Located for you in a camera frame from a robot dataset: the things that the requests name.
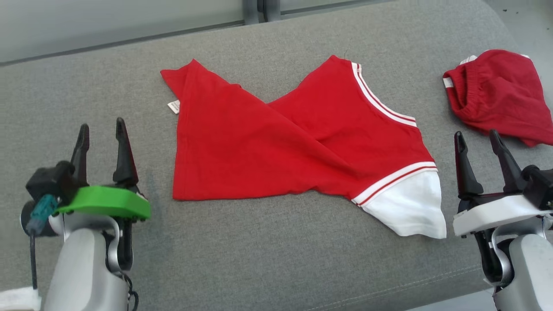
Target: red shorts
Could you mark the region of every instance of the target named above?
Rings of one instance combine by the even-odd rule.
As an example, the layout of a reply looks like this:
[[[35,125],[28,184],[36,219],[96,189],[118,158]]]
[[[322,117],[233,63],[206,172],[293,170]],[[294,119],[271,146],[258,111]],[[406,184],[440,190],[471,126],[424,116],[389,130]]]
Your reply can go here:
[[[400,235],[445,237],[437,168],[415,119],[382,104],[360,65],[332,56],[268,104],[195,60],[161,74],[181,105],[174,199],[314,189]]]
[[[487,50],[444,73],[451,110],[464,123],[488,134],[520,138],[527,146],[553,146],[553,121],[540,76],[526,55]]]

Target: robotic hand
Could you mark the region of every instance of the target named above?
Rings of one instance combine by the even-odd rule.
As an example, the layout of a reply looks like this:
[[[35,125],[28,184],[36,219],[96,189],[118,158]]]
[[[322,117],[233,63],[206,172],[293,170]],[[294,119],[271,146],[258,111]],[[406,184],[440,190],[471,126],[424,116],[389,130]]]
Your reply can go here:
[[[63,236],[64,245],[46,296],[45,311],[126,311],[138,294],[125,274],[133,264],[132,224],[150,218],[150,205],[137,187],[127,129],[117,118],[119,142],[113,184],[86,180],[88,125],[81,126],[71,162],[38,169],[26,187],[33,201],[21,214],[30,237],[33,288],[35,237]]]
[[[489,137],[505,180],[502,193],[483,194],[463,135],[455,133],[461,199],[453,220],[455,235],[476,238],[499,311],[553,310],[553,245],[545,236],[553,214],[553,170],[535,165],[520,170],[497,131],[490,131]]]

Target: cable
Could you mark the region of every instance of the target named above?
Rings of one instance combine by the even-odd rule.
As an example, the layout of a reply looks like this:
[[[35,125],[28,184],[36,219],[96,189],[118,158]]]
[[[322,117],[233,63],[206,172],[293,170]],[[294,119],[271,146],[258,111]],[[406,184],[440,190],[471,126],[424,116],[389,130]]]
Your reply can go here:
[[[135,291],[130,291],[129,293],[134,296],[134,307],[133,307],[132,311],[137,311],[137,309],[138,309],[138,293],[135,292]]]
[[[31,212],[31,218],[25,229],[30,237],[30,256],[31,256],[31,275],[33,277],[33,289],[38,289],[36,281],[36,254],[35,254],[35,236],[40,236],[44,226],[48,222],[48,217],[58,208],[58,199],[51,194],[43,195]]]
[[[35,240],[34,233],[31,233],[31,236],[30,236],[31,275],[33,278],[33,289],[38,289],[38,282],[36,280],[36,256],[35,256],[34,240]]]
[[[131,300],[131,296],[134,296],[134,307],[132,311],[137,311],[138,309],[138,293],[136,291],[133,291],[133,282],[131,281],[131,278],[129,278],[128,275],[126,275],[124,272],[121,272],[123,275],[123,279],[127,282],[129,285],[129,301]]]

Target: white label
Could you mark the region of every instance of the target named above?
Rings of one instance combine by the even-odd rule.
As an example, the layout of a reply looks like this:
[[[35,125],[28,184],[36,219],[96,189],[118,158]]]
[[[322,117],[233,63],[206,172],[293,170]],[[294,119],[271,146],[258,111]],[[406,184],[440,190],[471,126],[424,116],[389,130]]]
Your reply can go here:
[[[453,81],[450,77],[444,78],[444,85],[446,86],[446,88],[453,87]]]
[[[172,101],[172,102],[168,103],[167,106],[169,106],[169,108],[171,108],[171,110],[173,110],[173,112],[176,115],[179,114],[179,111],[180,111],[180,101],[179,100]]]

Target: gray couch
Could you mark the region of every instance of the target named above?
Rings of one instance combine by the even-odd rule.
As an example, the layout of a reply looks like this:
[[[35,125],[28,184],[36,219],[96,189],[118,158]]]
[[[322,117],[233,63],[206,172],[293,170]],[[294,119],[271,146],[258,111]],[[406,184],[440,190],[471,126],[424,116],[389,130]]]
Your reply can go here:
[[[480,0],[396,1],[172,37],[0,68],[0,291],[30,285],[19,224],[24,184],[68,159],[91,127],[88,179],[111,180],[114,124],[124,117],[153,217],[134,228],[130,276],[139,310],[405,310],[487,288],[472,238],[453,235],[453,134],[463,130],[477,177],[500,190],[488,138],[450,111],[441,76],[469,55],[518,51]],[[390,108],[414,116],[440,170],[448,238],[399,237],[351,202],[314,191],[263,199],[171,199],[177,117],[159,71],[196,58],[264,101],[292,90],[330,55],[363,65]],[[507,145],[521,166],[553,166],[551,147]],[[37,242],[44,295],[60,239]]]

